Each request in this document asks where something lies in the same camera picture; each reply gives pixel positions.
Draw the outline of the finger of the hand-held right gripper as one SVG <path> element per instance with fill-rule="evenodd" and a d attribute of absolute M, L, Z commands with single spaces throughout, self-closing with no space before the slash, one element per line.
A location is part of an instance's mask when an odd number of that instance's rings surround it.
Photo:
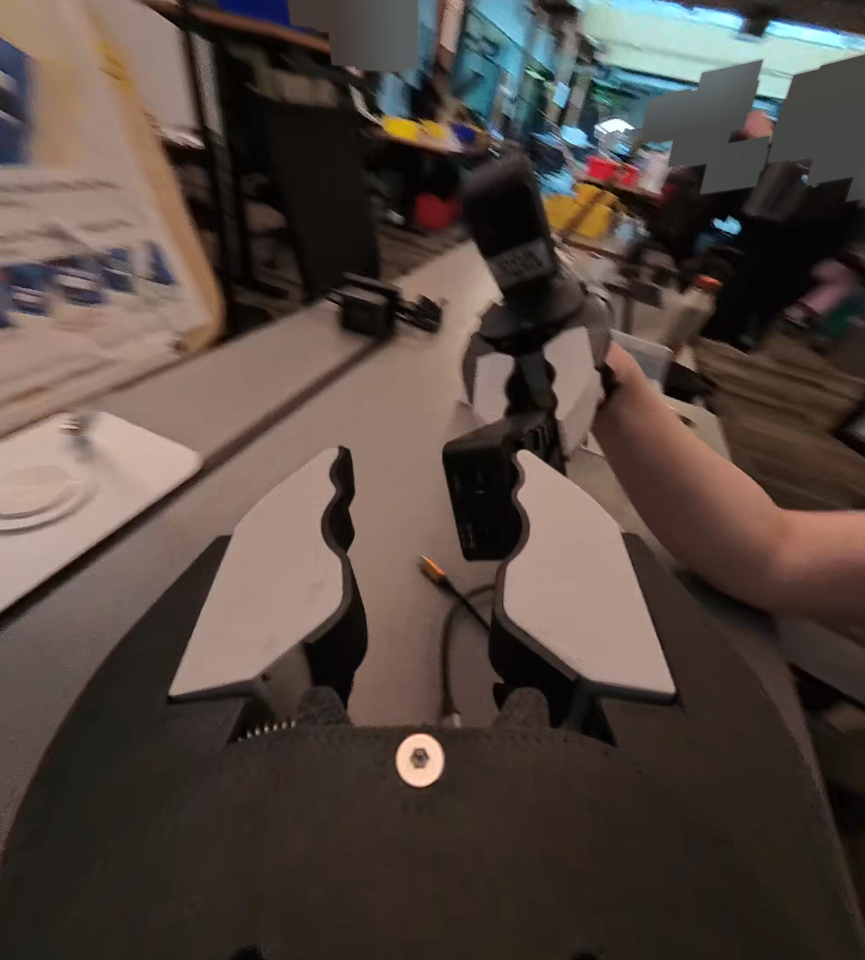
<path fill-rule="evenodd" d="M 514 358 L 492 352 L 474 360 L 470 406 L 478 425 L 496 424 L 507 415 L 507 388 L 514 372 Z"/>
<path fill-rule="evenodd" d="M 585 328 L 568 328 L 550 342 L 555 415 L 564 456 L 583 447 L 604 398 L 589 334 Z"/>

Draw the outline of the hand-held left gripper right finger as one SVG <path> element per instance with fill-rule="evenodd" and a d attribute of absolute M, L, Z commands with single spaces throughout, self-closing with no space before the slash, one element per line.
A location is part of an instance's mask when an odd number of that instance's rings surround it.
<path fill-rule="evenodd" d="M 621 526 L 535 454 L 513 458 L 521 533 L 499 565 L 489 660 L 555 727 L 604 727 L 606 700 L 670 706 L 677 685 Z"/>

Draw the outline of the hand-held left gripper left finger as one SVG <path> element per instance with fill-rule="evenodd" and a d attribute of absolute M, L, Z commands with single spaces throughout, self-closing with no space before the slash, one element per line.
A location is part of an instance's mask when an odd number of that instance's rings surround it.
<path fill-rule="evenodd" d="M 348 707 L 367 654 L 349 557 L 354 463 L 329 447 L 234 526 L 168 690 L 172 702 L 243 698 L 298 707 L 329 689 Z"/>

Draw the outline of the clear plastic bin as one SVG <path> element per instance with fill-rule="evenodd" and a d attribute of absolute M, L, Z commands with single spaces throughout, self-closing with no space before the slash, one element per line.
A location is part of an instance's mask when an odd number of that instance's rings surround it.
<path fill-rule="evenodd" d="M 641 339 L 618 329 L 612 330 L 611 335 L 612 340 L 636 361 L 648 381 L 660 393 L 665 393 L 674 363 L 673 351 L 661 343 Z"/>

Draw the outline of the black power adapter block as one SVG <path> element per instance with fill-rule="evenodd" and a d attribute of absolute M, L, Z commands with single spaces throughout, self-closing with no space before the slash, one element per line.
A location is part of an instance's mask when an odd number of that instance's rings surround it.
<path fill-rule="evenodd" d="M 442 463 L 463 557 L 499 562 L 518 545 L 523 522 L 513 500 L 516 454 L 527 451 L 566 474 L 559 423 L 550 413 L 501 418 L 450 440 Z"/>

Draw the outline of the person's right forearm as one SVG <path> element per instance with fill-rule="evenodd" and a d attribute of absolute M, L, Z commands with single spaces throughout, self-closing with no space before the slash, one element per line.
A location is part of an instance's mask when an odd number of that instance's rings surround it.
<path fill-rule="evenodd" d="M 696 437 L 617 343 L 593 434 L 658 543 L 721 593 L 781 618 L 865 628 L 865 510 L 787 510 Z"/>

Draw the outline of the yellow storage bin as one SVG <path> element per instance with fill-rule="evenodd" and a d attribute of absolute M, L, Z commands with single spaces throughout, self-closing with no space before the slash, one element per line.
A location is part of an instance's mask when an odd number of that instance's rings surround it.
<path fill-rule="evenodd" d="M 589 241 L 610 234 L 626 212 L 615 194 L 592 183 L 580 183 L 570 193 L 546 195 L 543 204 L 554 234 Z"/>
<path fill-rule="evenodd" d="M 388 137 L 406 143 L 414 143 L 436 150 L 449 150 L 455 146 L 452 130 L 436 121 L 383 115 L 380 127 Z"/>

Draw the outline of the red storage bin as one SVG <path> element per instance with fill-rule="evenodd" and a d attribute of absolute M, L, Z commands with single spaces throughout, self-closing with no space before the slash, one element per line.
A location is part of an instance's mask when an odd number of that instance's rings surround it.
<path fill-rule="evenodd" d="M 586 162 L 585 177 L 588 182 L 602 187 L 636 189 L 640 173 L 633 164 L 603 155 L 594 155 Z"/>
<path fill-rule="evenodd" d="M 416 196 L 411 213 L 411 223 L 417 230 L 439 234 L 460 222 L 462 202 L 458 195 L 440 198 L 434 193 L 422 192 Z"/>

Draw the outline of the white bottle orange cap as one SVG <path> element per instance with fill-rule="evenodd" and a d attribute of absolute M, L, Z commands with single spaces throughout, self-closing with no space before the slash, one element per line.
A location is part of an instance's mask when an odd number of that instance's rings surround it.
<path fill-rule="evenodd" d="M 708 273 L 697 275 L 672 306 L 664 346 L 673 356 L 690 347 L 702 333 L 716 308 L 722 282 Z"/>

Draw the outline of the black power adapter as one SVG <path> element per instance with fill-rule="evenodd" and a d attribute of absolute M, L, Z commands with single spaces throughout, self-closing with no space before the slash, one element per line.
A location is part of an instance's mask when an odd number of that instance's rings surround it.
<path fill-rule="evenodd" d="M 402 302 L 398 286 L 346 272 L 335 294 L 343 330 L 379 342 L 392 337 Z"/>

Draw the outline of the white stand base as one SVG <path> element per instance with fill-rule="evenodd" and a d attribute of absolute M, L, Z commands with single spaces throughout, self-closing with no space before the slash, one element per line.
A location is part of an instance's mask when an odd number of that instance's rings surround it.
<path fill-rule="evenodd" d="M 199 454 L 113 414 L 57 415 L 0 440 L 0 615 L 200 470 Z"/>

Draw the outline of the black standing panel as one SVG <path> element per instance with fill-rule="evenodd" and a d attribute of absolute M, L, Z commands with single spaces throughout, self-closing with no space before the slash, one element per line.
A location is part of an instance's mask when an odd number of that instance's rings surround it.
<path fill-rule="evenodd" d="M 245 96 L 282 201 L 304 301 L 321 299 L 347 274 L 377 280 L 379 238 L 352 105 L 282 102 L 253 85 Z"/>

